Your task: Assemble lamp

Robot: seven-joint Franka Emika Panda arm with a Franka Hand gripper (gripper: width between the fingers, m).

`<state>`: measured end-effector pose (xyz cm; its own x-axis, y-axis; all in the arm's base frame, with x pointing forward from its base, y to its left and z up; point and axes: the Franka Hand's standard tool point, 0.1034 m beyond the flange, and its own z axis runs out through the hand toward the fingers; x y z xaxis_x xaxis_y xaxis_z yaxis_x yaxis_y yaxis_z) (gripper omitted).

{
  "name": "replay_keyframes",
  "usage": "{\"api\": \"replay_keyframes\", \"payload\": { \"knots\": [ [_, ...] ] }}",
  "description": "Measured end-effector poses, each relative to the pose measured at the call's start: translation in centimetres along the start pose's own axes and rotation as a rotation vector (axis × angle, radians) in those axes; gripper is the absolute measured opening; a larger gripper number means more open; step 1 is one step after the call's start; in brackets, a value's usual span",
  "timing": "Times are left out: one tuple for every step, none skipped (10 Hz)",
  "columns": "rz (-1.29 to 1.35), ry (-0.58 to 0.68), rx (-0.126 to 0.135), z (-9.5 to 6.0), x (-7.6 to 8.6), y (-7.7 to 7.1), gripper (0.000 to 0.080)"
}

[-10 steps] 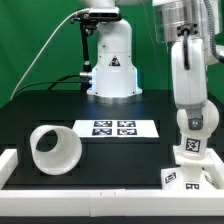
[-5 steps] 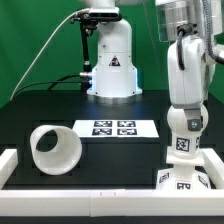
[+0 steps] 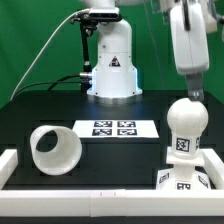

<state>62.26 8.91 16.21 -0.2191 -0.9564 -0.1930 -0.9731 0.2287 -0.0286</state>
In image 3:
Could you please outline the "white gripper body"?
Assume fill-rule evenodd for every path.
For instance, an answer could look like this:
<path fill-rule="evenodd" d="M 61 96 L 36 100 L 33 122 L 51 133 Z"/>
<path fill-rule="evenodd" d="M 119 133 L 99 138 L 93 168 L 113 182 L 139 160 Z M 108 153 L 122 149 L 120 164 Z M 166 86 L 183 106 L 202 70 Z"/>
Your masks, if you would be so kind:
<path fill-rule="evenodd" d="M 209 53 L 200 3 L 180 0 L 170 10 L 170 25 L 177 72 L 193 75 L 207 71 Z"/>

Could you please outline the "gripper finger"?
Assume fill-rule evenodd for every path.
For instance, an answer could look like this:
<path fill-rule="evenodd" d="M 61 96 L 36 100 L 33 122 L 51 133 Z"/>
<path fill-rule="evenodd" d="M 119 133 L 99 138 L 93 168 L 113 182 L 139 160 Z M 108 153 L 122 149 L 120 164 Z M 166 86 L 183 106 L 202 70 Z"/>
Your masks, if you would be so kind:
<path fill-rule="evenodd" d="M 191 101 L 203 101 L 204 91 L 203 91 L 203 75 L 193 74 L 185 76 L 188 97 Z"/>

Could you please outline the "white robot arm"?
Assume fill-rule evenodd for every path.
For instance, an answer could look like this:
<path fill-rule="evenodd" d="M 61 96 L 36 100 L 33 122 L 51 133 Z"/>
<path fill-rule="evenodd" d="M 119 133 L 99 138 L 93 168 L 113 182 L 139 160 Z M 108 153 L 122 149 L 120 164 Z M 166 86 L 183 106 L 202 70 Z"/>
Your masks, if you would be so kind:
<path fill-rule="evenodd" d="M 121 6 L 149 3 L 170 24 L 177 73 L 186 80 L 188 97 L 204 99 L 203 73 L 209 69 L 207 34 L 224 25 L 215 0 L 80 0 L 84 18 L 96 26 L 98 62 L 87 93 L 102 100 L 126 100 L 142 93 L 132 64 L 132 29 L 121 16 Z"/>

